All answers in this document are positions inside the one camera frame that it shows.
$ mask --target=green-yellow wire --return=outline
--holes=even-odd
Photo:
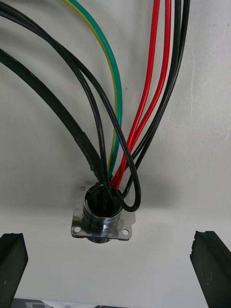
[[[89,26],[89,28],[94,33],[96,39],[98,40],[103,49],[103,52],[107,58],[112,74],[112,80],[115,92],[115,115],[118,119],[119,125],[121,126],[122,112],[123,112],[122,86],[121,86],[119,70],[112,49],[98,24],[95,22],[92,16],[84,9],[84,7],[82,7],[81,4],[79,4],[76,0],[62,0],[62,1],[65,4],[67,4],[72,10],[74,10],[84,20],[84,22]],[[113,173],[113,169],[118,154],[118,148],[119,148],[119,140],[114,130],[112,148],[111,148],[110,158],[108,161],[108,177],[111,177]]]

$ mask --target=black cable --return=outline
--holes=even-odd
[[[135,159],[141,151],[140,156],[136,162],[136,169],[139,168],[152,140],[157,131],[157,128],[160,124],[161,118],[164,114],[164,111],[167,107],[169,102],[169,98],[172,94],[174,89],[178,73],[180,70],[180,65],[183,58],[186,34],[187,34],[187,27],[188,27],[188,20],[189,20],[189,8],[190,8],[190,0],[184,0],[183,4],[183,13],[182,13],[182,23],[180,27],[180,14],[181,14],[181,3],[180,1],[175,1],[175,18],[174,18],[174,35],[173,35],[173,50],[172,50],[172,59],[171,59],[171,66],[169,70],[169,76],[166,84],[166,89],[161,100],[160,106],[155,114],[155,117],[144,135],[142,141],[132,154],[132,158]],[[131,177],[128,180],[126,188],[123,192],[123,197],[125,198],[131,188],[132,179]]]
[[[39,36],[41,36],[39,33],[37,33],[37,31],[34,28],[32,28],[30,26],[30,23],[27,20],[22,19],[22,18],[18,18],[18,17],[15,17],[15,16],[12,16],[11,14],[9,14],[9,13],[7,13],[5,11],[0,11],[0,15],[5,17],[5,18],[7,18],[7,19],[12,20],[13,22],[16,22],[17,24],[19,24],[21,26],[24,26],[25,28],[29,29],[30,31],[32,31],[32,32],[38,34]],[[135,187],[136,195],[135,195],[135,202],[134,202],[133,206],[126,205],[126,203],[123,201],[123,197],[121,196],[121,194],[119,192],[113,190],[113,193],[115,194],[116,199],[119,199],[120,205],[126,211],[129,211],[129,212],[135,211],[135,210],[137,210],[139,208],[140,203],[141,203],[141,188],[140,188],[139,178],[138,178],[138,175],[137,175],[137,170],[135,168],[133,159],[132,159],[131,154],[130,154],[130,152],[128,150],[126,140],[125,140],[124,135],[122,133],[122,130],[121,130],[120,126],[119,126],[119,123],[117,121],[115,113],[114,113],[114,111],[113,111],[113,109],[111,107],[111,104],[108,101],[106,94],[104,93],[104,91],[101,88],[99,82],[96,80],[96,78],[93,76],[93,74],[71,52],[69,52],[63,46],[62,46],[62,48],[64,48],[64,50],[72,58],[72,60],[75,62],[75,64],[78,66],[78,68],[85,74],[85,76],[93,84],[93,86],[97,90],[98,94],[100,95],[100,98],[102,99],[103,104],[104,104],[104,106],[105,106],[105,108],[106,108],[106,110],[107,110],[107,112],[108,112],[108,114],[109,114],[109,116],[111,118],[111,121],[112,121],[112,123],[114,125],[115,131],[116,131],[116,133],[118,135],[119,141],[121,143],[121,147],[122,147],[122,149],[123,149],[123,151],[125,153],[125,156],[126,156],[126,159],[127,159],[127,162],[128,162],[128,166],[129,166],[130,171],[131,171],[131,176],[132,176],[132,179],[133,179],[133,182],[134,182],[134,187]]]
[[[74,137],[97,179],[102,181],[102,171],[100,168],[101,159],[98,153],[91,144],[87,135],[82,131],[80,126],[57,97],[33,73],[2,49],[0,49],[0,62],[25,81],[55,112]]]
[[[106,158],[106,148],[105,148],[105,142],[104,142],[104,135],[103,135],[103,126],[102,121],[99,113],[98,106],[96,104],[95,98],[92,94],[92,91],[86,82],[85,78],[83,77],[83,74],[81,73],[80,69],[76,67],[73,60],[70,58],[70,56],[67,54],[67,52],[62,48],[62,46],[56,42],[45,30],[43,30],[38,24],[36,24],[34,21],[32,21],[30,18],[22,14],[21,12],[17,11],[13,7],[9,6],[6,3],[3,3],[0,1],[0,9],[5,11],[8,14],[13,15],[16,18],[21,18],[22,20],[27,21],[33,29],[39,33],[39,36],[43,37],[58,53],[59,55],[65,60],[67,65],[71,68],[73,73],[78,78],[83,90],[85,91],[85,94],[89,100],[94,118],[96,123],[96,129],[98,133],[98,139],[99,139],[99,146],[100,146],[100,154],[101,154],[101,167],[102,167],[102,176],[103,176],[103,183],[111,196],[112,190],[109,182],[109,178],[107,176],[107,158]]]

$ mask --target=cable bundle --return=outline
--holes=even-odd
[[[57,116],[60,118],[60,120],[69,130],[69,132],[72,134],[78,146],[85,155],[91,170],[94,172],[95,176],[99,181],[101,189],[104,190],[104,195],[108,196],[108,200],[114,203],[118,203],[126,211],[129,212],[136,211],[141,203],[141,188],[137,174],[137,169],[140,166],[153,140],[153,137],[156,133],[156,130],[164,114],[169,98],[176,83],[184,51],[188,18],[189,18],[190,0],[184,0],[182,18],[181,18],[181,1],[175,0],[173,50],[172,50],[171,64],[170,64],[170,70],[166,88],[163,94],[163,98],[160,102],[159,108],[155,114],[155,117],[151,125],[147,129],[147,132],[145,133],[142,141],[139,143],[139,145],[132,154],[131,151],[134,149],[136,142],[141,132],[143,131],[149,117],[151,116],[164,87],[167,75],[169,50],[170,50],[171,0],[165,0],[165,39],[164,39],[163,64],[162,64],[160,79],[157,85],[155,95],[151,101],[151,104],[146,114],[141,119],[142,113],[144,111],[147,102],[149,89],[151,86],[152,72],[154,65],[156,34],[157,34],[158,15],[160,6],[160,0],[154,0],[147,76],[143,90],[143,95],[141,98],[141,103],[138,108],[127,142],[121,130],[121,124],[122,124],[121,81],[116,60],[110,48],[110,45],[108,44],[105,36],[103,35],[102,31],[100,30],[99,26],[96,24],[94,19],[91,17],[91,15],[76,0],[63,0],[63,2],[67,3],[85,20],[85,22],[92,29],[93,33],[95,34],[96,38],[98,39],[99,43],[103,48],[103,51],[107,57],[111,69],[113,83],[114,83],[115,107],[116,107],[115,112],[113,111],[112,106],[105,92],[103,91],[102,87],[100,86],[96,78],[93,76],[93,74],[84,66],[84,64],[79,59],[77,59],[64,46],[62,46],[60,43],[54,40],[39,25],[37,25],[30,18],[28,18],[18,10],[14,9],[13,7],[1,1],[0,1],[0,16],[11,20],[17,23],[18,25],[25,27],[26,29],[34,32],[35,34],[43,38],[45,41],[47,41],[59,53],[59,55],[64,59],[67,65],[74,72],[74,74],[76,75],[77,79],[79,80],[81,86],[83,87],[86,93],[92,112],[94,114],[96,129],[99,139],[100,155],[98,155],[97,151],[91,144],[87,135],[82,131],[82,129],[79,127],[79,125],[70,115],[70,113],[66,110],[66,108],[62,105],[62,103],[34,74],[32,74],[26,67],[24,67],[21,63],[16,61],[13,57],[11,57],[8,53],[6,53],[1,49],[0,49],[0,62],[9,69],[11,69],[12,71],[14,71],[22,80],[24,80],[57,114]],[[100,113],[96,101],[94,99],[93,93],[90,90],[90,87],[84,75],[97,90],[115,129],[108,167],[107,167],[105,142],[104,142],[103,127],[102,127]],[[123,149],[124,156],[122,158],[122,162],[120,164],[118,171],[114,176],[112,176],[117,158],[119,143]],[[127,168],[130,169],[131,176],[128,180],[128,184],[124,192],[121,193],[119,190],[119,186],[123,174],[125,172],[125,169]],[[127,196],[132,183],[134,184],[135,188],[135,201],[133,206],[128,206],[125,203],[124,199]]]

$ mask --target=white wall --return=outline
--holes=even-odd
[[[105,56],[85,24],[58,0],[8,0],[73,52],[113,102]],[[85,0],[121,74],[123,131],[146,73],[151,0]],[[70,235],[77,189],[93,180],[65,127],[23,81],[0,65],[0,234],[23,232],[29,264],[18,297],[127,307],[206,307],[189,254],[195,230],[231,248],[231,2],[192,0],[182,67],[158,133],[139,170],[142,205],[127,243]],[[161,1],[154,78],[163,51]],[[0,47],[63,102],[96,147],[87,98],[47,43],[0,19]],[[99,101],[102,116],[106,112]],[[112,125],[103,122],[107,150]]]

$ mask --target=mounting hole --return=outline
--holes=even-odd
[[[124,235],[129,235],[129,231],[128,231],[127,229],[124,229],[124,230],[123,230],[123,234],[124,234]]]
[[[79,233],[81,231],[81,228],[79,227],[79,226],[76,226],[75,228],[74,228],[74,232],[75,233]]]

